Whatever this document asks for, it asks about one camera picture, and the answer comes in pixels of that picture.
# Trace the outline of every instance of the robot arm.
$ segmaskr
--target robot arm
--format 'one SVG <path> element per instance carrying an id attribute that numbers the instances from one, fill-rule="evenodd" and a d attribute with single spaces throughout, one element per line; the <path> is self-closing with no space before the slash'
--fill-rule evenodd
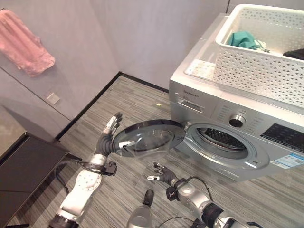
<path id="1" fill-rule="evenodd" d="M 117 166 L 114 162 L 107 163 L 107 157 L 121 148 L 134 145 L 135 142 L 115 143 L 113 134 L 119 127 L 122 114 L 115 114 L 100 136 L 95 153 L 90 162 L 79 162 L 84 168 L 77 176 L 75 186 L 62 202 L 49 228 L 77 228 L 85 216 L 94 193 L 101 187 L 102 175 L 116 174 Z"/>
<path id="2" fill-rule="evenodd" d="M 249 228 L 245 223 L 238 222 L 233 216 L 229 215 L 222 208 L 188 183 L 186 179 L 178 179 L 168 168 L 154 163 L 160 176 L 149 176 L 150 181 L 163 181 L 170 185 L 166 189 L 167 198 L 170 201 L 178 200 L 186 206 L 193 216 L 203 221 L 209 228 Z"/>

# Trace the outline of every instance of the dark object in basket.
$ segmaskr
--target dark object in basket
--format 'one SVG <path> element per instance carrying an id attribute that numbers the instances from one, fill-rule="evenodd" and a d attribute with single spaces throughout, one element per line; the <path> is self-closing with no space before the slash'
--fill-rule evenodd
<path id="1" fill-rule="evenodd" d="M 295 51 L 287 51 L 283 56 L 304 60 L 304 48 Z"/>

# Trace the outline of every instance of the control knob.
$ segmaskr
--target control knob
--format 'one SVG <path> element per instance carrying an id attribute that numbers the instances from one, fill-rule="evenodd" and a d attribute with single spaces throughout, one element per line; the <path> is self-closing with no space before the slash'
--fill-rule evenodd
<path id="1" fill-rule="evenodd" d="M 229 124 L 233 127 L 242 127 L 245 122 L 245 118 L 241 115 L 233 115 L 229 120 Z"/>

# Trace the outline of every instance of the brand logo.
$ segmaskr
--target brand logo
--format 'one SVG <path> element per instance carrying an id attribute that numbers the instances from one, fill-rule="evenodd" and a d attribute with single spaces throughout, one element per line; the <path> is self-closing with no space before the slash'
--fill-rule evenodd
<path id="1" fill-rule="evenodd" d="M 188 91 L 186 91 L 186 90 L 184 90 L 184 93 L 186 93 L 186 94 L 188 94 L 188 95 L 191 95 L 191 96 L 194 96 L 194 97 L 199 97 L 199 96 L 197 96 L 196 94 L 192 94 L 192 93 L 190 93 L 190 92 L 188 92 Z"/>

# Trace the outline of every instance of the label sticker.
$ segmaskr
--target label sticker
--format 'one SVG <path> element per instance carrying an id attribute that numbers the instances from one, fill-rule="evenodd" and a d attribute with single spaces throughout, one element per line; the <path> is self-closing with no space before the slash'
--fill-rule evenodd
<path id="1" fill-rule="evenodd" d="M 185 74 L 202 77 L 204 79 L 213 80 L 215 64 L 195 59 L 190 66 L 185 70 Z"/>
<path id="2" fill-rule="evenodd" d="M 304 156 L 301 156 L 296 153 L 291 153 L 283 158 L 279 158 L 277 160 L 273 160 L 270 162 L 271 164 L 277 165 L 283 169 L 289 169 L 292 167 L 296 167 L 298 165 L 304 164 Z"/>

